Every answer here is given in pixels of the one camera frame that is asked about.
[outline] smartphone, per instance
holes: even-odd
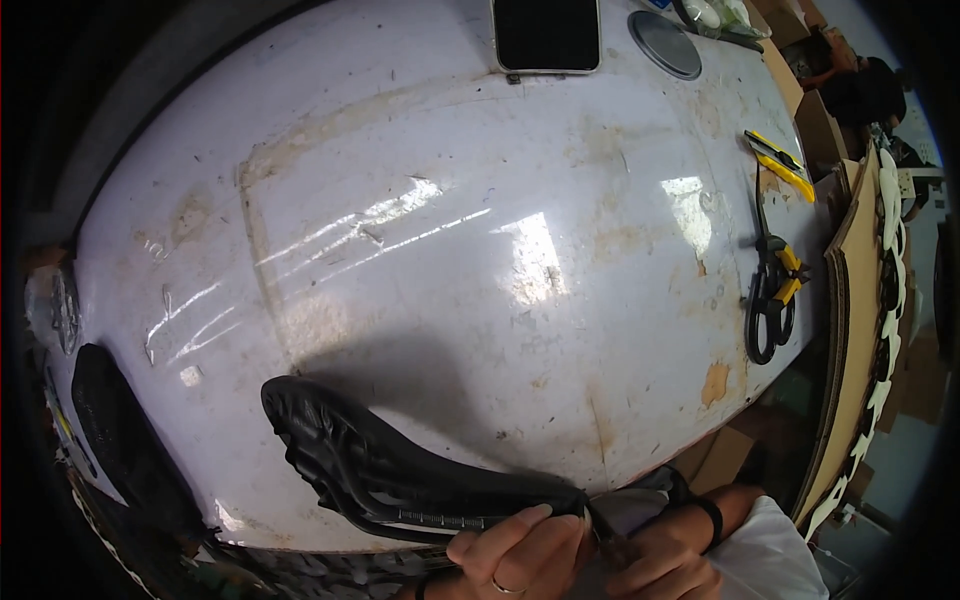
[[[508,73],[591,73],[600,66],[598,0],[491,0],[493,44]]]

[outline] white table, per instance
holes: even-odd
[[[83,341],[222,540],[410,545],[317,507],[261,408],[270,377],[323,373],[439,454],[596,493],[742,409],[818,326],[828,218],[781,182],[771,230],[814,280],[790,343],[747,360],[740,134],[799,154],[759,54],[696,38],[682,82],[603,2],[599,72],[508,85],[479,5],[340,1],[275,27],[158,116],[83,225]],[[76,424],[72,358],[55,375]]]

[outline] white sleeve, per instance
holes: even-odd
[[[758,498],[743,526],[707,558],[723,574],[723,600],[829,598],[804,539],[769,496]]]

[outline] black bicycle saddle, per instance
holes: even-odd
[[[446,544],[449,531],[484,531],[541,503],[554,515],[584,515],[582,490],[438,456],[313,380],[275,377],[260,395],[274,433],[287,446],[287,462],[320,496],[318,504],[369,534]]]

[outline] black wristband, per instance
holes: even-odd
[[[710,541],[707,549],[701,552],[701,556],[707,554],[707,552],[720,545],[720,542],[723,541],[723,513],[720,512],[716,504],[700,496],[693,496],[684,504],[695,504],[704,509],[704,512],[707,513],[710,521],[713,523],[713,539]]]

